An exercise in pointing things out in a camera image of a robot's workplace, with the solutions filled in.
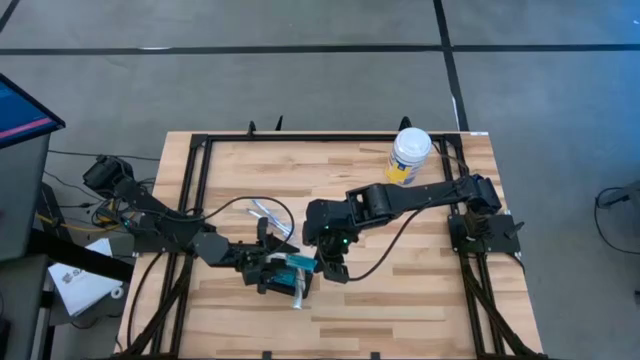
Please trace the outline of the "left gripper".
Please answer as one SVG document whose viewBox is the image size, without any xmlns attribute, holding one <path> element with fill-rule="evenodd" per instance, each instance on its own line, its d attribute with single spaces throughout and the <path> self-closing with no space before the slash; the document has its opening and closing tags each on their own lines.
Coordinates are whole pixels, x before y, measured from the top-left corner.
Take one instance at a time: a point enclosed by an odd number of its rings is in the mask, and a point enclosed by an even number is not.
<svg viewBox="0 0 640 360">
<path fill-rule="evenodd" d="M 268 253 L 298 253 L 299 248 L 287 241 L 267 233 L 268 219 L 259 218 L 257 223 L 257 241 L 251 243 L 232 243 L 230 251 L 234 259 L 234 269 L 240 272 L 244 284 L 255 285 L 259 294 L 265 294 L 279 284 L 279 270 L 264 269 Z"/>
</svg>

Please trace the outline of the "black wire toothbrush holder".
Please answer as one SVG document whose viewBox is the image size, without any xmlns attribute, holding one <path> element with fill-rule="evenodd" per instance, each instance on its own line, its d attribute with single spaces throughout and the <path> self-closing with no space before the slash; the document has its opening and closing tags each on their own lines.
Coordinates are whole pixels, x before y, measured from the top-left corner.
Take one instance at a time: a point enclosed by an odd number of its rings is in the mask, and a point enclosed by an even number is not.
<svg viewBox="0 0 640 360">
<path fill-rule="evenodd" d="M 295 269 L 293 267 L 288 267 L 286 265 L 286 256 L 288 254 L 280 254 L 278 256 L 275 257 L 270 257 L 268 259 L 268 262 L 266 263 L 267 265 L 267 269 L 268 268 L 273 268 L 273 269 L 285 269 L 285 268 L 290 268 L 290 269 Z M 314 273 L 309 273 L 309 272 L 305 272 L 305 280 L 306 280 L 306 288 L 304 291 L 304 299 L 303 301 L 308 297 L 309 292 L 311 290 L 311 285 L 312 285 L 312 280 L 314 277 Z M 288 287 L 288 286 L 282 286 L 280 284 L 278 284 L 277 286 L 275 286 L 272 289 L 268 289 L 268 290 L 272 290 L 284 295 L 288 295 L 291 296 L 294 300 L 294 291 L 295 291 L 295 287 Z"/>
</svg>

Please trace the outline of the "yellow Lysol wipes canister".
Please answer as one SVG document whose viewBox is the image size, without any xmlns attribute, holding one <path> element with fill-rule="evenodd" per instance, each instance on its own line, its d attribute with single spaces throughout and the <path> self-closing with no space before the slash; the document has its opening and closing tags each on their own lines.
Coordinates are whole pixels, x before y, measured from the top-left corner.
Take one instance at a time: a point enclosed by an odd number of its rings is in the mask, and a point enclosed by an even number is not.
<svg viewBox="0 0 640 360">
<path fill-rule="evenodd" d="M 431 137 L 424 130 L 415 127 L 401 130 L 385 168 L 387 180 L 397 185 L 410 184 L 426 162 L 431 147 Z"/>
</svg>

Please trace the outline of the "white printed booklet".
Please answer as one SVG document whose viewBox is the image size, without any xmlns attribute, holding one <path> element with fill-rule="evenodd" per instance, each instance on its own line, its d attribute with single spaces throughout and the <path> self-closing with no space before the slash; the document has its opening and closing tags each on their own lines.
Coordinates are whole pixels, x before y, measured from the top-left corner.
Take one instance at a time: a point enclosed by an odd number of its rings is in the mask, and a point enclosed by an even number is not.
<svg viewBox="0 0 640 360">
<path fill-rule="evenodd" d="M 111 296 L 113 288 L 123 288 L 122 281 L 65 264 L 51 265 L 48 272 L 70 316 L 77 316 L 102 298 Z"/>
</svg>

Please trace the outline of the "black metal beam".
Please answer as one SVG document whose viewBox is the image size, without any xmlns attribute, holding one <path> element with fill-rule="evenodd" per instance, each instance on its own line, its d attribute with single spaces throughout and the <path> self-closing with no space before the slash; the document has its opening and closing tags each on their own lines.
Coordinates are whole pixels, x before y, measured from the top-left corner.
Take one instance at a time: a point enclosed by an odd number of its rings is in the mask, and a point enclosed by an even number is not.
<svg viewBox="0 0 640 360">
<path fill-rule="evenodd" d="M 131 264 L 37 229 L 31 231 L 27 252 L 44 254 L 53 262 L 122 282 L 129 282 L 134 271 Z"/>
</svg>

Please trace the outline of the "dark grey cabinet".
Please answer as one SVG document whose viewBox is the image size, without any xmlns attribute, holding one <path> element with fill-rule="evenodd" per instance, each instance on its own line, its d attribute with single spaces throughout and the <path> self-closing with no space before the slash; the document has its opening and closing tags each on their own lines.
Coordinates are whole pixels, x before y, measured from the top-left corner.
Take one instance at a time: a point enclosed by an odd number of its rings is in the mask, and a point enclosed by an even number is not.
<svg viewBox="0 0 640 360">
<path fill-rule="evenodd" d="M 42 294 L 48 268 L 45 255 L 0 262 L 0 360 L 40 360 L 46 338 Z"/>
</svg>

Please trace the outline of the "grey metal leg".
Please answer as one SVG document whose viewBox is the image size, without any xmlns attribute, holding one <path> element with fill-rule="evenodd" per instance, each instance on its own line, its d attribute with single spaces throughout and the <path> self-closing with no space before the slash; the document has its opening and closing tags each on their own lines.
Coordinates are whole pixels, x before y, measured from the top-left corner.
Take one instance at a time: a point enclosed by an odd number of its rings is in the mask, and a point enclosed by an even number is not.
<svg viewBox="0 0 640 360">
<path fill-rule="evenodd" d="M 622 202 L 630 202 L 640 209 L 640 180 L 622 187 L 603 189 L 596 197 L 596 206 L 602 209 L 608 209 Z"/>
</svg>

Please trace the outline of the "blue-screen monitor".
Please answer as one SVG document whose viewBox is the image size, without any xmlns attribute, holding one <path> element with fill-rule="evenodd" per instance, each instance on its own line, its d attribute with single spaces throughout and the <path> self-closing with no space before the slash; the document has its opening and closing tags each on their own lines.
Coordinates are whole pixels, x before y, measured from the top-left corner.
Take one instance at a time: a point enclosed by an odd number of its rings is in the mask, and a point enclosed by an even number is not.
<svg viewBox="0 0 640 360">
<path fill-rule="evenodd" d="M 0 149 L 65 127 L 59 116 L 0 73 Z"/>
</svg>

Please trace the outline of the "black aluminium table frame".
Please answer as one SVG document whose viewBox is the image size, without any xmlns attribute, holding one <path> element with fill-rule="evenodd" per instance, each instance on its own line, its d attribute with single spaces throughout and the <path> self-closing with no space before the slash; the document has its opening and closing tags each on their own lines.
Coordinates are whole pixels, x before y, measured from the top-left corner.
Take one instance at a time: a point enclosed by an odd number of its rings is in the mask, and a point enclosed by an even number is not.
<svg viewBox="0 0 640 360">
<path fill-rule="evenodd" d="M 391 132 L 171 132 L 154 195 L 204 209 L 231 240 L 251 240 L 251 197 L 296 225 L 307 203 L 384 180 Z M 238 272 L 196 260 L 188 288 L 143 355 L 177 359 L 535 360 L 542 346 L 524 272 L 511 257 L 462 258 L 450 209 L 366 231 L 349 252 L 351 284 L 316 276 L 301 310 L 259 294 Z"/>
</svg>

